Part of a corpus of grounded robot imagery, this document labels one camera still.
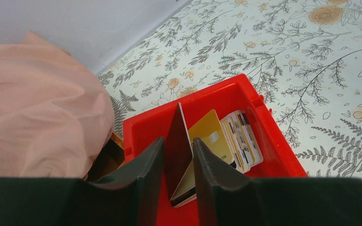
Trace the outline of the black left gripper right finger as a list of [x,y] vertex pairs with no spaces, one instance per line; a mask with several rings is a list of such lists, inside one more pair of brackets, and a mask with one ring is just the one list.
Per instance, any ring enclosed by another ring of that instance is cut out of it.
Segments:
[[250,178],[193,140],[202,226],[362,226],[358,178]]

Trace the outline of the black card stack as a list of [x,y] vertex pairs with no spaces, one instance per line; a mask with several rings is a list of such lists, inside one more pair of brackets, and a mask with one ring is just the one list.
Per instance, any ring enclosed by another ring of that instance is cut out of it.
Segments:
[[178,208],[196,199],[193,161],[190,162],[180,184],[170,199],[171,206]]

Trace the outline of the pink cloth garment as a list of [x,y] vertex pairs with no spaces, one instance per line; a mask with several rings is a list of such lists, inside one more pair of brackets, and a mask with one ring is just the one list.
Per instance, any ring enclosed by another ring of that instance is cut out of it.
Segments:
[[0,44],[0,177],[85,179],[115,113],[98,78],[33,32]]

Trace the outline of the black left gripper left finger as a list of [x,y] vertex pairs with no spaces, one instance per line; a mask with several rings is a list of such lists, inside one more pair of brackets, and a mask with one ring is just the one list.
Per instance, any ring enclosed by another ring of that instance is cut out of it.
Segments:
[[153,226],[165,139],[88,182],[79,178],[0,177],[0,226]]

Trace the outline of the wooden tray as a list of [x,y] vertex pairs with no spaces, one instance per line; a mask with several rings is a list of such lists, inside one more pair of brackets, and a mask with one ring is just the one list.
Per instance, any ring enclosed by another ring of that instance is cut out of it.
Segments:
[[94,182],[100,179],[124,165],[124,160],[123,140],[113,132],[111,138],[94,161],[86,180]]

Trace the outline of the gold card stack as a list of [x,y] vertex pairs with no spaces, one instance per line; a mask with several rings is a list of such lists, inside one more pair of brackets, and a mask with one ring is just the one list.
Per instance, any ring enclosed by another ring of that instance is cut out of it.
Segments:
[[243,110],[236,110],[220,120],[233,156],[234,168],[246,173],[263,162],[263,154],[252,126]]

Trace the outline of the grey card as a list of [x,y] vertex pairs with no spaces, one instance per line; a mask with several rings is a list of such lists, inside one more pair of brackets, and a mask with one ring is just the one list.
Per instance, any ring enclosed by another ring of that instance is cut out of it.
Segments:
[[169,200],[175,196],[192,157],[192,146],[182,105],[178,102],[165,138],[164,174]]

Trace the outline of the red plastic bin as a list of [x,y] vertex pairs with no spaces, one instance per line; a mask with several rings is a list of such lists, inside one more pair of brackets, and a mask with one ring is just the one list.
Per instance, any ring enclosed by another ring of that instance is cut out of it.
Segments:
[[[187,129],[214,109],[219,119],[243,110],[263,154],[262,163],[248,173],[251,177],[306,177],[279,127],[259,95],[244,75],[211,85],[185,97],[133,116],[123,123],[125,161],[131,162],[156,138],[166,138],[180,102]],[[174,208],[168,199],[165,174],[161,181],[156,224],[158,226],[197,226],[197,202]]]

